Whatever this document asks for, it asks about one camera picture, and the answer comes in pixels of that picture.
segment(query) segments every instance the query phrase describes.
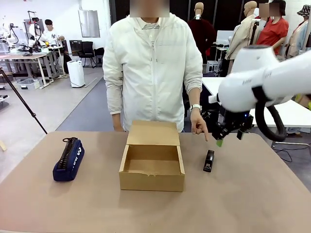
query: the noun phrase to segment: dark red sweater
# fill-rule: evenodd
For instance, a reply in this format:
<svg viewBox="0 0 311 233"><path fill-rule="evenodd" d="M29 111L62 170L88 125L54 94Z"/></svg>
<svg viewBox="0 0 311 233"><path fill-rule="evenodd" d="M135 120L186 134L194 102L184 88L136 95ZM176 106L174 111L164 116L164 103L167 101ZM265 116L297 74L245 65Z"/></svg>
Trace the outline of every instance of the dark red sweater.
<svg viewBox="0 0 311 233"><path fill-rule="evenodd" d="M215 29L210 22L205 19L192 19L188 24L191 28L196 46L201 52L202 57L206 57L206 50L216 41L217 34Z"/></svg>

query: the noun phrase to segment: jacket hood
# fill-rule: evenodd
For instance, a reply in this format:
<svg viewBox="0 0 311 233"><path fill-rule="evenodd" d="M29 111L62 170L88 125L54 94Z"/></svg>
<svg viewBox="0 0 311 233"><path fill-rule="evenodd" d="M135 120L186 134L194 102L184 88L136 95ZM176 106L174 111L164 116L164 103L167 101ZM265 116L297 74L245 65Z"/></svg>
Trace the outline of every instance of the jacket hood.
<svg viewBox="0 0 311 233"><path fill-rule="evenodd" d="M126 19L134 28L140 29L136 18L128 16ZM177 20L177 16L170 13L170 17L162 17L161 20L161 27L165 28L173 24Z"/></svg>

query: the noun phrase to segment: brown tabletop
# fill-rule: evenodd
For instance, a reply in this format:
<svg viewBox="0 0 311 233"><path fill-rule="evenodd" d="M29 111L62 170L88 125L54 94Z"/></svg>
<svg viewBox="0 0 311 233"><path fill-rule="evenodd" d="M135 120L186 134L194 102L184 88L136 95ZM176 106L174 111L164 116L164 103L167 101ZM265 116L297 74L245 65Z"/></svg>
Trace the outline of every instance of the brown tabletop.
<svg viewBox="0 0 311 233"><path fill-rule="evenodd" d="M20 54L0 54L0 60L16 60L16 59L37 59L44 57L46 54L35 54L32 56L22 56Z"/></svg>
<svg viewBox="0 0 311 233"><path fill-rule="evenodd" d="M77 177L56 183L65 137L86 150ZM309 233L311 196L256 134L180 135L185 191L121 191L126 133L48 134L0 184L0 229L32 233ZM202 171L215 150L212 173Z"/></svg>

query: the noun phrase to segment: man's left hand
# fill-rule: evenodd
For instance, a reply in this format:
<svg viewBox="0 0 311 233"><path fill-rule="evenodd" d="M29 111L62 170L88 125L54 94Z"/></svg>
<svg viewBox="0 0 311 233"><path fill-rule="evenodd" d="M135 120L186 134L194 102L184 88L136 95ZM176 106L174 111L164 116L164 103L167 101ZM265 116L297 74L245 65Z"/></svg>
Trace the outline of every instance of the man's left hand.
<svg viewBox="0 0 311 233"><path fill-rule="evenodd" d="M193 134L205 134L205 140L208 141L208 130L206 122L203 120L200 110L198 108L193 108L191 111L191 132Z"/></svg>

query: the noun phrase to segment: open box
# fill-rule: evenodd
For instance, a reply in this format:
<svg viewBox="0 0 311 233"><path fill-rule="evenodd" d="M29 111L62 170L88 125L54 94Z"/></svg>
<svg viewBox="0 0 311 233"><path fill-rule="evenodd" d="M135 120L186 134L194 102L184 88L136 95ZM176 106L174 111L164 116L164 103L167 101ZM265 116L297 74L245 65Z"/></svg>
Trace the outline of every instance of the open box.
<svg viewBox="0 0 311 233"><path fill-rule="evenodd" d="M185 170L176 124L133 121L119 170L125 190L184 190Z"/></svg>

